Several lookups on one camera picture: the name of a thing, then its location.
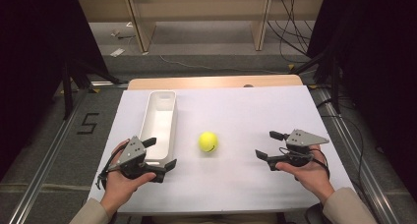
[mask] white plastic tray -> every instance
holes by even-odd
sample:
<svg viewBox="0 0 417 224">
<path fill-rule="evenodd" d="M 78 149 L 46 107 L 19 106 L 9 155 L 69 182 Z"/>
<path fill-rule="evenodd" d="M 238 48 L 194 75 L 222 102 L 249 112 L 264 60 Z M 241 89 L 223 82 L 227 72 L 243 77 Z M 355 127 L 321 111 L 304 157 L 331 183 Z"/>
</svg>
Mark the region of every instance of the white plastic tray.
<svg viewBox="0 0 417 224">
<path fill-rule="evenodd" d="M 156 138 L 147 148 L 145 162 L 163 167 L 172 160 L 176 128 L 176 94 L 174 91 L 154 91 L 149 95 L 140 140 Z"/>
</svg>

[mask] cord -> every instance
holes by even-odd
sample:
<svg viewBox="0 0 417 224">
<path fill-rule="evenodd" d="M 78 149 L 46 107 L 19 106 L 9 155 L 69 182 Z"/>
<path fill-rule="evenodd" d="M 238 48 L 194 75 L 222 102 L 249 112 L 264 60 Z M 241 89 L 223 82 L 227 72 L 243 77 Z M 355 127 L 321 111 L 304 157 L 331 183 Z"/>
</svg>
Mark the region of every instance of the cord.
<svg viewBox="0 0 417 224">
<path fill-rule="evenodd" d="M 180 62 L 175 62 L 175 61 L 168 61 L 166 59 L 164 59 L 162 57 L 162 55 L 159 55 L 159 57 L 166 63 L 169 64 L 178 64 L 187 68 L 201 68 L 201 69 L 207 69 L 207 70 L 233 70 L 233 71 L 240 71 L 240 72 L 264 72 L 264 73 L 269 73 L 269 74 L 278 74 L 278 75 L 287 75 L 288 73 L 281 73 L 281 72 L 274 72 L 274 71 L 268 71 L 268 70 L 244 70 L 244 69 L 234 69 L 234 68 L 220 68 L 220 69 L 216 69 L 216 68 L 212 68 L 212 67 L 207 67 L 207 66 L 202 66 L 202 65 L 187 65 L 187 64 L 183 64 Z"/>
<path fill-rule="evenodd" d="M 285 148 L 285 147 L 280 147 L 279 148 L 279 151 L 281 153 L 283 153 L 285 156 L 289 157 L 289 158 L 291 158 L 291 157 L 305 158 L 308 161 L 313 161 L 313 162 L 318 163 L 320 166 L 322 166 L 326 170 L 326 173 L 328 174 L 328 178 L 330 179 L 330 170 L 328 169 L 328 159 L 326 158 L 325 154 L 321 150 L 316 149 L 316 148 L 311 148 L 310 149 L 310 151 L 313 151 L 313 150 L 316 150 L 316 151 L 318 151 L 319 153 L 322 154 L 322 156 L 325 158 L 325 163 L 323 163 L 323 162 L 317 160 L 316 158 L 314 158 L 313 154 L 304 154 L 304 153 L 300 153 L 300 152 L 297 152 L 297 151 L 294 151 L 292 149 Z"/>
<path fill-rule="evenodd" d="M 127 141 L 125 144 L 121 145 L 120 147 L 118 147 L 116 149 L 116 151 L 114 151 L 110 158 L 108 159 L 107 163 L 105 164 L 103 170 L 101 170 L 101 173 L 97 176 L 97 182 L 95 183 L 95 185 L 98 187 L 99 190 L 101 190 L 100 188 L 100 181 L 101 184 L 103 185 L 104 189 L 106 187 L 107 184 L 107 175 L 108 175 L 108 166 L 110 166 L 111 161 L 113 160 L 113 158 L 116 156 L 116 154 L 118 152 L 120 152 L 121 150 L 125 149 L 126 145 L 128 145 L 129 141 Z"/>
<path fill-rule="evenodd" d="M 309 24 L 307 23 L 307 21 L 304 21 L 304 23 L 306 24 L 307 28 L 309 28 L 310 31 L 313 31 L 312 28 L 310 28 Z"/>
<path fill-rule="evenodd" d="M 300 50 L 299 48 L 295 47 L 293 44 L 291 44 L 288 40 L 284 39 L 283 35 L 278 34 L 278 32 L 276 32 L 276 30 L 270 25 L 270 22 L 268 21 L 268 25 L 269 27 L 272 29 L 272 31 L 280 38 L 280 40 L 283 40 L 285 43 L 287 43 L 289 46 L 291 46 L 292 48 L 294 48 L 295 50 L 297 50 L 298 52 L 302 53 L 303 55 L 306 55 L 306 52 L 303 50 Z"/>
<path fill-rule="evenodd" d="M 297 33 L 297 39 L 298 39 L 298 41 L 299 41 L 299 43 L 300 43 L 300 45 L 301 45 L 301 48 L 304 50 L 304 52 L 306 52 L 306 50 L 304 49 L 304 46 L 303 46 L 303 44 L 301 43 L 301 41 L 300 41 L 299 37 L 301 37 L 301 39 L 303 40 L 304 44 L 305 44 L 307 47 L 308 47 L 308 45 L 307 45 L 306 41 L 304 40 L 304 38 L 302 37 L 301 32 L 300 32 L 300 30 L 297 28 L 297 26 L 295 25 L 295 21 L 294 21 L 294 2 L 295 2 L 295 0 L 291 0 L 291 11 L 290 11 L 290 12 L 288 11 L 288 8 L 287 8 L 287 6 L 285 5 L 284 0 L 281 0 L 281 2 L 282 2 L 282 5 L 283 5 L 283 6 L 284 6 L 284 8 L 285 8 L 285 11 L 286 11 L 287 15 L 288 15 L 288 21 L 287 21 L 287 24 L 286 24 L 286 26 L 285 26 L 285 31 L 284 31 L 284 33 L 286 32 L 286 28 L 288 27 L 289 21 L 291 21 L 291 23 L 293 24 L 293 26 L 294 26 L 294 28 L 295 28 L 295 33 Z"/>
<path fill-rule="evenodd" d="M 279 29 L 281 29 L 281 30 L 285 30 L 284 28 L 282 28 L 279 24 L 278 24 L 278 22 L 277 21 L 275 21 L 275 24 L 276 24 L 276 26 L 277 27 L 279 27 Z M 307 37 L 307 36 L 304 36 L 304 35 L 299 35 L 299 34 L 296 34 L 296 33 L 292 33 L 292 32 L 289 32 L 288 30 L 285 30 L 286 31 L 286 33 L 287 34 L 290 34 L 290 35 L 294 35 L 294 36 L 301 36 L 301 37 L 303 37 L 303 38 L 305 38 L 305 39 L 310 39 L 310 37 Z"/>
</svg>

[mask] tennis ball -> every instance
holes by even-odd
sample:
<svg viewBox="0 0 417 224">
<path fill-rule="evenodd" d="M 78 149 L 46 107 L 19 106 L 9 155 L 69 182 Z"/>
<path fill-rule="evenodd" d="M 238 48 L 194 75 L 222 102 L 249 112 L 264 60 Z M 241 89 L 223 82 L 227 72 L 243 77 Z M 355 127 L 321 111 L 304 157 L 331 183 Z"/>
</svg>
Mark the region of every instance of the tennis ball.
<svg viewBox="0 0 417 224">
<path fill-rule="evenodd" d="M 217 136 L 212 132 L 204 132 L 199 137 L 199 147 L 204 152 L 212 152 L 218 146 Z"/>
</svg>

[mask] white tabletop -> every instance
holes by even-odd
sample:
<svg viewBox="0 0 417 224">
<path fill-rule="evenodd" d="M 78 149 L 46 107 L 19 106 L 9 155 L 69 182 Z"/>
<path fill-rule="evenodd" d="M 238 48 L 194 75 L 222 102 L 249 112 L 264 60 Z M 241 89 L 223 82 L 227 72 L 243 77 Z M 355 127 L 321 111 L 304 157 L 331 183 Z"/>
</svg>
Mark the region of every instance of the white tabletop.
<svg viewBox="0 0 417 224">
<path fill-rule="evenodd" d="M 319 202 L 292 175 L 271 172 L 255 149 L 280 155 L 283 141 L 269 131 L 294 129 L 330 139 L 305 86 L 175 89 L 178 119 L 174 158 L 177 166 L 162 184 L 140 187 L 119 212 L 142 215 L 288 211 Z M 113 148 L 138 135 L 151 90 L 126 90 L 103 152 L 97 174 Z M 213 153 L 198 148 L 200 133 L 217 134 Z M 352 187 L 334 146 L 322 145 L 330 181 L 338 189 Z M 89 197 L 101 200 L 104 190 L 92 181 Z"/>
</svg>

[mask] human hand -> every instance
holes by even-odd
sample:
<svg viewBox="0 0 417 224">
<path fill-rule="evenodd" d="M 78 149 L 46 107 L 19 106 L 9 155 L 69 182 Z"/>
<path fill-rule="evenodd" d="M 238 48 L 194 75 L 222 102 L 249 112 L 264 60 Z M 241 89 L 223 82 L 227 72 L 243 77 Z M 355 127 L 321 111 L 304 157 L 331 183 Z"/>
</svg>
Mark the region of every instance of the human hand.
<svg viewBox="0 0 417 224">
<path fill-rule="evenodd" d="M 320 149 L 320 146 L 311 145 L 310 149 Z M 314 157 L 325 163 L 325 157 L 316 150 L 312 150 Z M 322 204 L 334 193 L 334 188 L 328 180 L 328 173 L 318 163 L 311 161 L 302 167 L 294 167 L 289 163 L 278 162 L 277 169 L 294 175 L 303 187 L 313 193 Z"/>
<path fill-rule="evenodd" d="M 129 140 L 124 140 L 119 143 L 119 145 L 117 145 L 112 153 L 114 153 L 118 147 L 122 146 L 128 141 Z M 122 154 L 122 151 L 123 150 L 119 151 L 116 156 L 114 156 L 113 160 L 111 161 L 112 164 L 117 162 L 120 155 Z M 145 173 L 137 179 L 130 180 L 123 176 L 119 170 L 109 172 L 107 175 L 106 190 L 100 202 L 106 210 L 107 215 L 111 218 L 117 209 L 119 209 L 120 206 L 122 206 L 130 199 L 132 193 L 139 186 L 149 182 L 154 177 L 156 177 L 154 173 Z"/>
</svg>

